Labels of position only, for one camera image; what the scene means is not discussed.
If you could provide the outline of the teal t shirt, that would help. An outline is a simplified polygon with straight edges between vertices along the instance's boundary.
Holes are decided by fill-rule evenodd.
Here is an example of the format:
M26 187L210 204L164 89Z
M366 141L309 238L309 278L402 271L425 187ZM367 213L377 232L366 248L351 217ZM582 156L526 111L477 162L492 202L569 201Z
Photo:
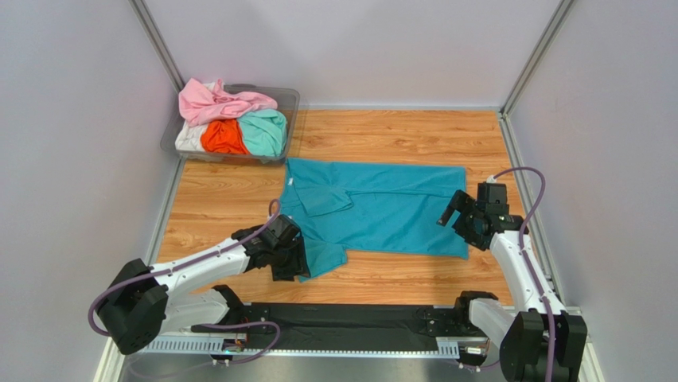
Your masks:
M467 259L468 245L437 224L466 188L458 166L286 161L282 213L305 237L310 277L347 263L348 250Z

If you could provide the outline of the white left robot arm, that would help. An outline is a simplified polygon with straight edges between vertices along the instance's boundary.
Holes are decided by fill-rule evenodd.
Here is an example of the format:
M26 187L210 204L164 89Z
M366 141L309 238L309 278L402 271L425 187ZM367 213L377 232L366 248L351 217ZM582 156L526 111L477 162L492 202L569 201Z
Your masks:
M275 281L310 274L302 230L288 216L271 216L179 260L152 265L131 260L91 304L88 321L124 355L180 329L243 330L245 305L218 280L265 267Z

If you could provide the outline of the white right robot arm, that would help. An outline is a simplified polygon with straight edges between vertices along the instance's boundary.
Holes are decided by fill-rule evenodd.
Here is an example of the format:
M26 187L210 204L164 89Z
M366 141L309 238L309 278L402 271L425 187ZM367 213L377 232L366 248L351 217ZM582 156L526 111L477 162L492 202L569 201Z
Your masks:
M525 219L509 212L507 187L482 182L471 197L457 190L437 223L463 241L490 251L500 265L514 303L510 314L488 292L464 292L459 309L499 348L507 381L576 381L586 347L583 317L568 313L538 268Z

